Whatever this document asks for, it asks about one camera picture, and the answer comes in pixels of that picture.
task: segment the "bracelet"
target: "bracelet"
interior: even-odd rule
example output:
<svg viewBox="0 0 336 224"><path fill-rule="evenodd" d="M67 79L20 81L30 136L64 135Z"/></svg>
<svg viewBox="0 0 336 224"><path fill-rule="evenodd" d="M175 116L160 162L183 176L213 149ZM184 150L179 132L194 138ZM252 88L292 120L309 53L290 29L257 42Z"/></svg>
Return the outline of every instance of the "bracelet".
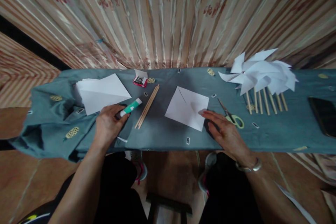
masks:
<svg viewBox="0 0 336 224"><path fill-rule="evenodd" d="M258 170L261 169L261 160L259 158L257 158L257 162L256 164L251 168L248 168L248 167L241 167L238 162L236 162L236 168L241 171L241 172L256 172Z"/></svg>

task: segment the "finger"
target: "finger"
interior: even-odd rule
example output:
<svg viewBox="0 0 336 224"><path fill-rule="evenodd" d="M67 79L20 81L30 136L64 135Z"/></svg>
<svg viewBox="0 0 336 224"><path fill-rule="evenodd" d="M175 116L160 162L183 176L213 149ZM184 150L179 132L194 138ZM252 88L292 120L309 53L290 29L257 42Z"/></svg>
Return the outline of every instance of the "finger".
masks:
<svg viewBox="0 0 336 224"><path fill-rule="evenodd" d="M225 123L225 121L222 118L218 118L217 116L215 116L213 114L210 114L210 113L203 113L202 117L213 121L218 126L220 126L221 124Z"/></svg>
<svg viewBox="0 0 336 224"><path fill-rule="evenodd" d="M101 109L100 114L105 113L106 111L110 110L111 106L105 106Z"/></svg>
<svg viewBox="0 0 336 224"><path fill-rule="evenodd" d="M217 142L220 142L223 137L222 135L218 132L218 130L216 129L216 127L214 126L214 124L212 122L208 122L208 126L209 126L209 131L211 132L211 134L213 135L214 139Z"/></svg>
<svg viewBox="0 0 336 224"><path fill-rule="evenodd" d="M129 116L130 116L129 114L126 114L123 117L121 117L120 120L117 122L117 126L120 127L120 129L123 127Z"/></svg>
<svg viewBox="0 0 336 224"><path fill-rule="evenodd" d="M218 113L213 112L213 111L210 111L210 110L206 110L206 111L204 111L204 113L205 113L205 114L212 114L212 115L216 116L216 117L219 118L219 119L222 119L222 120L224 120L224 121L227 121L227 119L225 118L225 116L223 116L222 114L218 114Z"/></svg>
<svg viewBox="0 0 336 224"><path fill-rule="evenodd" d="M109 109L109 113L111 113L112 116L116 115L119 111L123 110L126 108L125 106L121 106L119 104L115 104L110 106L111 108Z"/></svg>

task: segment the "black phone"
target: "black phone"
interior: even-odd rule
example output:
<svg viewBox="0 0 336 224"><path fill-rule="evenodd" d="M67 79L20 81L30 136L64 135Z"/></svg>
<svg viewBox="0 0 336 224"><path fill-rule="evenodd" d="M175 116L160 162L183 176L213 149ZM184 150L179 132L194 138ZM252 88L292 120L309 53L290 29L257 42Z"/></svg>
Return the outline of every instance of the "black phone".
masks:
<svg viewBox="0 0 336 224"><path fill-rule="evenodd" d="M314 97L309 97L308 101L323 134L336 138L336 108L333 103Z"/></svg>

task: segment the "sneaker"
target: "sneaker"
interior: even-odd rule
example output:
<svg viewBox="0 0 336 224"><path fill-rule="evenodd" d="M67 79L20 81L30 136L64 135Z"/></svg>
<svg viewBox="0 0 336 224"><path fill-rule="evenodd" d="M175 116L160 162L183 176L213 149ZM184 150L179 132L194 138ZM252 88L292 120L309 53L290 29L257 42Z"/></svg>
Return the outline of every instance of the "sneaker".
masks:
<svg viewBox="0 0 336 224"><path fill-rule="evenodd" d="M207 173L209 169L217 162L217 154L215 152L211 152L207 155L205 159L205 170L201 174L200 178L198 179L198 186L201 189L202 192L209 195L209 191L207 187L205 186L205 178L207 176Z"/></svg>
<svg viewBox="0 0 336 224"><path fill-rule="evenodd" d="M138 176L135 181L140 184L140 181L144 180L147 177L147 167L142 160L142 151L140 150L132 150L131 151L131 162L135 165L136 170L138 172Z"/></svg>

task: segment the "teal tablecloth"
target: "teal tablecloth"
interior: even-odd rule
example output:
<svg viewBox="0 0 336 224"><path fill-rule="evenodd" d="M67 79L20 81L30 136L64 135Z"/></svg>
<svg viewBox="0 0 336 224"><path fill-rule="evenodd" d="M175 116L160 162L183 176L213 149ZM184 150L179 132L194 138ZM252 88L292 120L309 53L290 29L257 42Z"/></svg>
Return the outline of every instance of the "teal tablecloth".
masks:
<svg viewBox="0 0 336 224"><path fill-rule="evenodd" d="M333 153L336 154L336 139L322 134L312 110L308 104L309 96L327 99L336 104L336 70L296 70L295 92L284 93L288 112L274 114L269 102L271 115L249 114L246 108L246 96L239 96L236 84L224 82L218 71L228 73L226 68L212 68L216 75L210 76L208 68L146 70L148 76L155 78L154 84L142 88L133 84L134 70L113 69L81 69L62 72L52 83L36 87L32 91L32 108L24 123L19 138L12 141L18 150L38 158L63 157L72 161L81 159L90 144L95 132L96 114L86 116L76 113L80 104L76 103L73 85L83 78L100 79L116 73L132 96L123 103L129 104L140 97L143 104L135 109L129 117L120 137L128 142L117 140L110 151L125 149L141 149L154 151L221 149L203 127L202 132L166 118L165 112L177 86L199 93L210 98L208 109L224 113L217 98L220 98L227 109L241 117L245 128L239 132L247 145L254 151ZM318 77L325 74L327 79ZM154 87L160 84L159 92L146 116L141 129L134 129L148 97ZM61 96L62 100L54 101L51 96ZM66 134L74 127L78 133L72 138Z"/></svg>

